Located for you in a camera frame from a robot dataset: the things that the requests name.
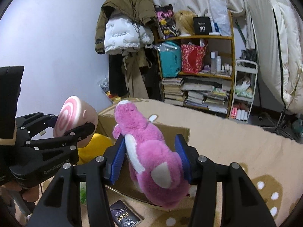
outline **red bag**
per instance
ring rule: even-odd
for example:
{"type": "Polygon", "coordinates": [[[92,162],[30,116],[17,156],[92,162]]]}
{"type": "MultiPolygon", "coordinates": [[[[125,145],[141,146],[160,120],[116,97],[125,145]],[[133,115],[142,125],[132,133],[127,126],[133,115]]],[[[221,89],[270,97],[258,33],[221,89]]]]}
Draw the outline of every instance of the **red bag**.
{"type": "Polygon", "coordinates": [[[203,58],[207,52],[208,43],[205,41],[205,46],[182,44],[182,71],[184,73],[197,74],[202,70],[203,58]]]}

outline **silver bolt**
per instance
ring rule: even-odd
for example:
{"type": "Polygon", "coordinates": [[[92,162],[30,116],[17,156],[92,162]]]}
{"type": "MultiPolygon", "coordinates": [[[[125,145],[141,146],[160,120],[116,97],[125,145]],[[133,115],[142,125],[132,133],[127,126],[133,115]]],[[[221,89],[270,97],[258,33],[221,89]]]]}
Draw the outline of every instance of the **silver bolt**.
{"type": "Polygon", "coordinates": [[[233,163],[231,163],[231,167],[234,168],[234,169],[239,169],[240,165],[236,162],[233,162],[233,163]]]}
{"type": "Polygon", "coordinates": [[[198,161],[200,161],[200,162],[206,162],[207,158],[205,156],[199,156],[198,157],[198,161]]]}
{"type": "Polygon", "coordinates": [[[95,159],[97,162],[102,162],[104,160],[104,157],[103,156],[98,156],[96,157],[95,159]]]}
{"type": "Polygon", "coordinates": [[[64,165],[63,165],[63,168],[64,169],[68,169],[68,168],[70,168],[71,167],[71,164],[70,163],[65,163],[64,165]]]}

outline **jacket sleeve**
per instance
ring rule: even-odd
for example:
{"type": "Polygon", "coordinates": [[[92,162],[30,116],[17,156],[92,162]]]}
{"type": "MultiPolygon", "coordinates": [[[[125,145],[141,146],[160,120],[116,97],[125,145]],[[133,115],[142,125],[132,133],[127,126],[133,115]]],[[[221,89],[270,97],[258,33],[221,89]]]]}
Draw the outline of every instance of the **jacket sleeve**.
{"type": "Polygon", "coordinates": [[[103,9],[101,9],[99,19],[97,22],[96,38],[95,38],[96,52],[98,54],[105,54],[104,37],[105,37],[105,26],[106,26],[107,22],[108,22],[108,19],[105,16],[105,12],[103,11],[103,9]]]}
{"type": "Polygon", "coordinates": [[[132,0],[136,17],[143,25],[157,25],[157,15],[153,0],[132,0]]]}

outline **white puffer jacket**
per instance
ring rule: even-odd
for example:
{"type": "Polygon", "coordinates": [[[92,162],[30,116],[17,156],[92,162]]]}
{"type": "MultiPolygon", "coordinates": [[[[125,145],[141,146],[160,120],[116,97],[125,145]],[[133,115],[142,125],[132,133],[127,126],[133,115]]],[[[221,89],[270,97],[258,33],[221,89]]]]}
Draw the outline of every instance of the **white puffer jacket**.
{"type": "Polygon", "coordinates": [[[112,13],[106,24],[104,40],[106,54],[137,52],[153,41],[154,35],[149,27],[136,24],[122,13],[112,13]]]}

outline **teal bag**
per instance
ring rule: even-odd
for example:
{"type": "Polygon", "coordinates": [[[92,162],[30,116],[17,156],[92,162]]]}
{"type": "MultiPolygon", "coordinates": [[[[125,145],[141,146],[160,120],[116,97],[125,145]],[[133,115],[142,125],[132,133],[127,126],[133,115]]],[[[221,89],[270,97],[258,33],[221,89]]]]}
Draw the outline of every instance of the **teal bag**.
{"type": "Polygon", "coordinates": [[[162,46],[168,44],[173,47],[165,47],[165,51],[159,52],[162,75],[164,78],[175,78],[182,69],[181,47],[173,42],[166,41],[163,44],[162,46]]]}

